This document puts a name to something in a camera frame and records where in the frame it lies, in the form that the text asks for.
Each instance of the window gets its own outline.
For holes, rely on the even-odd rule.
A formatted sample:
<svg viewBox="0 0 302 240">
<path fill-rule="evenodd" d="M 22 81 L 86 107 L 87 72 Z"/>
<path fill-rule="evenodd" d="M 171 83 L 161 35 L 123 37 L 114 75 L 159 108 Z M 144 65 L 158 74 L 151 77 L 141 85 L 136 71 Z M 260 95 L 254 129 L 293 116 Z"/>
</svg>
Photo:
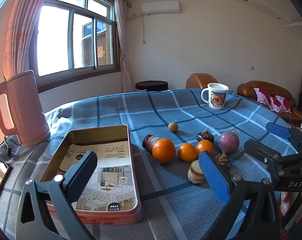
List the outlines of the window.
<svg viewBox="0 0 302 240">
<path fill-rule="evenodd" d="M 45 0 L 33 35 L 38 84 L 115 69 L 114 5 Z"/>
</svg>

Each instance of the blue plaid tablecloth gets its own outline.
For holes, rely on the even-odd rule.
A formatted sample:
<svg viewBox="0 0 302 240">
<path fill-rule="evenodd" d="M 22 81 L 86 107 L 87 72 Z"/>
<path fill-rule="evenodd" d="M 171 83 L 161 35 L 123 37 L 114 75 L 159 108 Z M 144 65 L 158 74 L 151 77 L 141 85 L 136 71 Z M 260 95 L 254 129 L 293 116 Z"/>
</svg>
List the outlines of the blue plaid tablecloth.
<svg viewBox="0 0 302 240">
<path fill-rule="evenodd" d="M 16 157 L 7 157 L 7 148 L 1 142 L 0 161 L 10 163 L 13 169 L 0 197 L 0 227 L 10 239 L 15 239 L 17 206 L 24 182 L 28 178 L 39 181 L 69 130 L 126 124 L 131 133 L 143 218 L 135 225 L 86 225 L 87 228 L 100 240 L 200 239 L 223 204 L 216 200 L 207 182 L 200 186 L 187 182 L 190 163 L 181 161 L 178 156 L 165 165 L 153 160 L 141 145 L 147 134 L 169 138 L 178 149 L 185 142 L 196 145 L 195 136 L 200 131 L 209 130 L 217 140 L 222 132 L 237 129 L 241 133 L 240 147 L 230 155 L 230 173 L 252 181 L 269 178 L 269 173 L 264 164 L 244 152 L 245 141 L 260 141 L 282 156 L 295 153 L 287 140 L 265 130 L 268 122 L 289 126 L 270 110 L 233 93 L 227 95 L 223 110 L 214 110 L 203 103 L 200 93 L 198 89 L 182 89 L 81 100 L 46 113 L 51 135 L 40 144 L 23 148 L 16 136 L 10 136 L 7 142 Z M 177 133 L 169 132 L 170 122 L 179 125 Z M 219 150 L 216 142 L 214 150 Z M 248 202 L 245 202 L 228 238 L 236 234 L 247 207 Z M 68 238 L 61 223 L 57 219 L 54 222 L 60 234 Z"/>
</svg>

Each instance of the pink floral pillow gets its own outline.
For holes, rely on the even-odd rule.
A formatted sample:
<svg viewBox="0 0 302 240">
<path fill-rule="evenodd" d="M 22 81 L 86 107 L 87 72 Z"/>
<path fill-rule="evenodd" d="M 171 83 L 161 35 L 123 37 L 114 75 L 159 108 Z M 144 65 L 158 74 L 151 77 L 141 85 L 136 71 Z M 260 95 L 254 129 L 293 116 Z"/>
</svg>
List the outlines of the pink floral pillow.
<svg viewBox="0 0 302 240">
<path fill-rule="evenodd" d="M 266 105 L 271 111 L 277 113 L 291 113 L 288 100 L 281 96 L 269 96 L 260 88 L 254 88 L 257 94 L 257 102 Z"/>
<path fill-rule="evenodd" d="M 281 97 L 281 96 L 274 96 L 278 101 L 281 103 L 281 106 L 283 108 L 283 112 L 279 113 L 291 113 L 289 102 L 286 98 Z"/>
<path fill-rule="evenodd" d="M 257 97 L 258 97 L 257 102 L 261 103 L 261 104 L 264 104 L 268 108 L 271 109 L 270 96 L 260 88 L 254 88 L 254 90 L 255 90 L 255 92 L 257 94 Z"/>
</svg>

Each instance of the pink electric kettle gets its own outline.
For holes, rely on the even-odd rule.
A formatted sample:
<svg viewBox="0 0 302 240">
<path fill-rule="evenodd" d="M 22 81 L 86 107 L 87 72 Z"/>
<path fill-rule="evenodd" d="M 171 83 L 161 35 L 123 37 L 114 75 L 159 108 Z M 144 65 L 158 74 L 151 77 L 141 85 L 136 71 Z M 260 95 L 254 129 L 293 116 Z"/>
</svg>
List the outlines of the pink electric kettle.
<svg viewBox="0 0 302 240">
<path fill-rule="evenodd" d="M 0 83 L 2 94 L 6 96 L 13 123 L 13 128 L 6 128 L 0 107 L 0 129 L 3 134 L 16 134 L 23 147 L 36 145 L 50 135 L 33 70 L 19 73 Z"/>
</svg>

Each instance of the pink curtain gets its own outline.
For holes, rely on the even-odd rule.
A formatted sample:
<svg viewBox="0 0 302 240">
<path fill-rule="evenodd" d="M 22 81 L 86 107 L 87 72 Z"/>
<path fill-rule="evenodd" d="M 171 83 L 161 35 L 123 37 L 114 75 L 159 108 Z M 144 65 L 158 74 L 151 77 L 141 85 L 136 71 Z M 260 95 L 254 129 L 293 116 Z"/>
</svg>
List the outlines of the pink curtain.
<svg viewBox="0 0 302 240">
<path fill-rule="evenodd" d="M 28 60 L 28 48 L 43 2 L 44 0 L 14 1 L 2 49 L 5 79 L 27 70 L 25 61 Z"/>
<path fill-rule="evenodd" d="M 118 24 L 118 39 L 120 41 L 121 48 L 121 77 L 122 77 L 122 89 L 123 93 L 134 92 L 128 64 L 125 59 L 125 22 L 127 13 L 126 0 L 114 0 L 116 21 Z"/>
</svg>

